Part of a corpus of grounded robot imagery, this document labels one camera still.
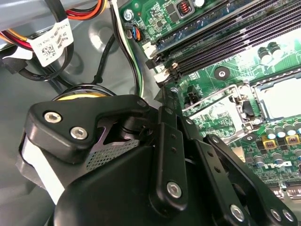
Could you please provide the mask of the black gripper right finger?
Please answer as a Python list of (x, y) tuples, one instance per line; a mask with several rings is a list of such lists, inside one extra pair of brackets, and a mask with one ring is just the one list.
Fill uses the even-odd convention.
[(294, 213), (215, 135), (201, 137), (195, 123), (184, 117), (176, 93), (172, 109), (179, 115), (184, 143), (207, 192), (216, 226), (295, 226)]

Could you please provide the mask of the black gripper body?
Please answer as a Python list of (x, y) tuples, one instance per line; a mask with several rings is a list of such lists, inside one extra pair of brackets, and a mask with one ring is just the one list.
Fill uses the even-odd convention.
[(186, 164), (188, 206), (164, 217), (149, 198), (153, 147), (138, 147), (67, 186), (55, 207), (53, 226), (230, 226), (203, 195), (191, 163)]

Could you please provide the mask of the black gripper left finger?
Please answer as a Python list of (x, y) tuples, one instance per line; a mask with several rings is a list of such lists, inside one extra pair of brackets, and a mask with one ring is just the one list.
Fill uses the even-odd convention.
[(153, 147), (149, 198), (159, 214), (186, 209), (188, 185), (178, 115), (135, 95), (34, 104), (24, 127), (23, 159), (57, 205), (73, 181), (138, 147)]

